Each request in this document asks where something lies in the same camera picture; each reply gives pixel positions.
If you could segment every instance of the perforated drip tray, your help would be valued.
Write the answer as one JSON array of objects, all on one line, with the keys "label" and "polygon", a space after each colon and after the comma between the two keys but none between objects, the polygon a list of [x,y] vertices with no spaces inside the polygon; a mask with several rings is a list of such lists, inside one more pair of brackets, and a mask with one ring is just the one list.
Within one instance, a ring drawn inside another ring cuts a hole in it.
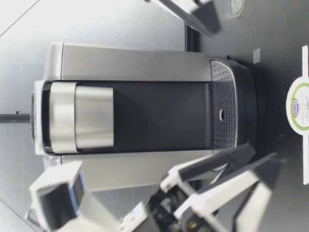
[{"label": "perforated drip tray", "polygon": [[211,62],[213,122],[215,150],[235,147],[237,144],[237,95],[236,82],[232,70],[225,64]]}]

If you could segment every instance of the table surface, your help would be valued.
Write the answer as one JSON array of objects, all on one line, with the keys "label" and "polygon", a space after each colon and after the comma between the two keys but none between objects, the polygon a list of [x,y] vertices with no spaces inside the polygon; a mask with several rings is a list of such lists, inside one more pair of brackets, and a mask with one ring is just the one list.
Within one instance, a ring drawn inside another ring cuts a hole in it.
[{"label": "table surface", "polygon": [[[251,66],[258,101],[257,155],[277,151],[284,162],[260,231],[308,231],[309,187],[302,185],[302,137],[290,127],[285,101],[302,75],[302,46],[309,45],[309,0],[246,0],[239,18],[224,18],[226,0],[217,0],[223,30],[202,36],[201,52]],[[253,51],[261,60],[253,65]]]}]

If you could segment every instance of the espresso machine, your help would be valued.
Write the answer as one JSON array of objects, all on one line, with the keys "label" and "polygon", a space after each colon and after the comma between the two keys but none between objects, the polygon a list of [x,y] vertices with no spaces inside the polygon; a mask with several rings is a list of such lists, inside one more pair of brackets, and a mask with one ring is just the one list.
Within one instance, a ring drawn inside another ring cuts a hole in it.
[{"label": "espresso machine", "polygon": [[176,164],[254,146],[256,121],[251,71],[193,52],[57,43],[32,97],[35,153],[45,167],[82,161],[90,190],[158,184]]}]

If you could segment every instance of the robotic arm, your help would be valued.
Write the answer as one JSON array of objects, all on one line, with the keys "label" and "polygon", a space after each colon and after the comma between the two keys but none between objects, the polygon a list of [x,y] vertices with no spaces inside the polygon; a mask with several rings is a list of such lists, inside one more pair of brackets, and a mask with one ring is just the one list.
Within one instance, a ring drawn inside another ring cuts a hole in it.
[{"label": "robotic arm", "polygon": [[[252,187],[234,218],[237,232],[255,232],[270,199],[280,163],[275,154],[244,166],[254,155],[249,145],[173,167],[147,203],[117,220],[86,191],[81,162],[48,168],[30,187],[28,220],[35,213],[45,231],[59,232],[226,232],[215,212]],[[214,184],[199,192],[186,180],[227,164]]]}]

